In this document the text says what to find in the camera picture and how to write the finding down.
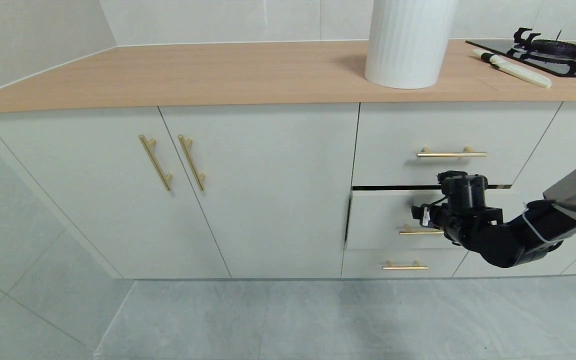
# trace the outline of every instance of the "open drawer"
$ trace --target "open drawer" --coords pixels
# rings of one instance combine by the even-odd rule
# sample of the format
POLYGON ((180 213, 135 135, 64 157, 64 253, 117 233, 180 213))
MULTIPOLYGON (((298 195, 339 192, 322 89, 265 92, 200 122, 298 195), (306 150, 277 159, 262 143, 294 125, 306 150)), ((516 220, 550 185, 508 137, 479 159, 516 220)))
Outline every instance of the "open drawer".
MULTIPOLYGON (((442 231, 419 227, 410 207, 443 197, 439 190, 353 191, 346 249, 457 249, 442 231)), ((503 209, 509 221, 524 205, 512 189, 488 189, 486 205, 503 209)))

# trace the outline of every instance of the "tiled floor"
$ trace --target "tiled floor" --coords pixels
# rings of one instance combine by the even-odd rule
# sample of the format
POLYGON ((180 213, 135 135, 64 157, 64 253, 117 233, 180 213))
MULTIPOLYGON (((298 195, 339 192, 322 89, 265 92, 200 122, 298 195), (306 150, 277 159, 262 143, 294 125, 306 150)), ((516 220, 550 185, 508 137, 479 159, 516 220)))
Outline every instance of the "tiled floor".
POLYGON ((576 360, 576 276, 139 281, 97 360, 576 360))

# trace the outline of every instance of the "drawer gap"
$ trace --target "drawer gap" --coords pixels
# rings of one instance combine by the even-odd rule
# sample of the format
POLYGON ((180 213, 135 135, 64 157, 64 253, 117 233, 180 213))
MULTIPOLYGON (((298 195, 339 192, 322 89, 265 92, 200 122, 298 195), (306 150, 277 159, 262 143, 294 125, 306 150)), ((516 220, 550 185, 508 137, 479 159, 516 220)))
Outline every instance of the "drawer gap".
MULTIPOLYGON (((510 189, 512 185, 489 184, 489 189, 510 189)), ((439 185, 385 185, 385 186, 353 186, 352 191, 439 191, 439 185)))

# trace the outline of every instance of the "drawer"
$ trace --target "drawer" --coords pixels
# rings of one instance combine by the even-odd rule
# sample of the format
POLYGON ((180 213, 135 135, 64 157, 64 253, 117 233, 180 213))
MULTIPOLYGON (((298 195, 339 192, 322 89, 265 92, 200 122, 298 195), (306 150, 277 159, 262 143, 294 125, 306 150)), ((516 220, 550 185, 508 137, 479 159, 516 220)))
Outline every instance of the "drawer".
POLYGON ((353 186, 436 185, 443 171, 510 185, 557 112, 559 102, 362 103, 353 186), (464 148, 485 157, 464 157, 464 148), (421 157, 427 148, 431 155, 421 157))
POLYGON ((463 248, 346 250, 343 255, 341 277, 350 279, 450 278, 466 253, 468 251, 463 248))
MULTIPOLYGON (((439 190, 353 191, 346 236, 346 249, 455 249, 456 245, 439 232, 428 232, 412 218, 410 207, 432 203, 443 197, 439 190)), ((488 189, 486 205, 503 209, 509 221, 521 214, 524 205, 512 189, 488 189)))

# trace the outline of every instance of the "wooden countertop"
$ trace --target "wooden countertop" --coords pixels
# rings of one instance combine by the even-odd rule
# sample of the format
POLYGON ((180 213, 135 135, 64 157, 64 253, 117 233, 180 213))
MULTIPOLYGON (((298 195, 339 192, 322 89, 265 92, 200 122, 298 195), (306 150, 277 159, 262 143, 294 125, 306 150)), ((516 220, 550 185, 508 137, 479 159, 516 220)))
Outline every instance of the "wooden countertop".
POLYGON ((391 89, 364 79, 367 41, 116 47, 0 89, 0 112, 168 105, 576 101, 576 78, 539 88, 448 45, 439 81, 391 89))

